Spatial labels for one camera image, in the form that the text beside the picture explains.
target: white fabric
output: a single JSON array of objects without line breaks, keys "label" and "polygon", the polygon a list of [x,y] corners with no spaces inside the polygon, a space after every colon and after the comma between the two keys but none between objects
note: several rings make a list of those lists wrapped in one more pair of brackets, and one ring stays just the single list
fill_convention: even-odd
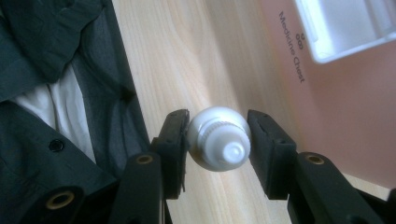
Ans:
[{"label": "white fabric", "polygon": [[82,93],[71,65],[58,82],[38,86],[12,101],[67,137],[95,162]]}]

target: white plastic tray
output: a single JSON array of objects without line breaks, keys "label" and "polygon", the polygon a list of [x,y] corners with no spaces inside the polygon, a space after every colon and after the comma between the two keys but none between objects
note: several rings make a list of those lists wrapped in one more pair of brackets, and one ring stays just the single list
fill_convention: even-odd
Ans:
[{"label": "white plastic tray", "polygon": [[295,0],[318,63],[396,39],[396,0]]}]

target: wooden surface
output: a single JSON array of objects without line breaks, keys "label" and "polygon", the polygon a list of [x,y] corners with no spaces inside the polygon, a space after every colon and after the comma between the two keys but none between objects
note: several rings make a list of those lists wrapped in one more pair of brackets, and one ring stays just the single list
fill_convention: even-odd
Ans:
[{"label": "wooden surface", "polygon": [[[249,109],[270,114],[298,144],[260,1],[113,2],[150,139],[174,110],[188,108],[193,117],[225,105],[244,117]],[[387,197],[387,189],[348,179]],[[169,206],[176,224],[290,222],[286,203],[265,197],[249,161],[212,173],[188,155],[186,192]]]}]

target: jacket button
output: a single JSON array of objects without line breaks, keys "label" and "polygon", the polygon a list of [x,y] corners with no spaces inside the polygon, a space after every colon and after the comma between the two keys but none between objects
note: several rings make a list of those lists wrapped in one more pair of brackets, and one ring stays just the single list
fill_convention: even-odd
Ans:
[{"label": "jacket button", "polygon": [[64,143],[59,139],[52,140],[49,143],[49,150],[53,152],[58,152],[61,151],[62,149],[64,149]]}]

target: pink box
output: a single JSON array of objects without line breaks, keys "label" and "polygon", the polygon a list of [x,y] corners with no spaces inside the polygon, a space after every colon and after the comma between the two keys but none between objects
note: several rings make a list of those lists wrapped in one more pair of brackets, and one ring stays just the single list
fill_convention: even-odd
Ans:
[{"label": "pink box", "polygon": [[297,120],[298,149],[328,157],[344,173],[395,188],[396,41],[318,63],[293,1],[262,0],[262,10]]}]

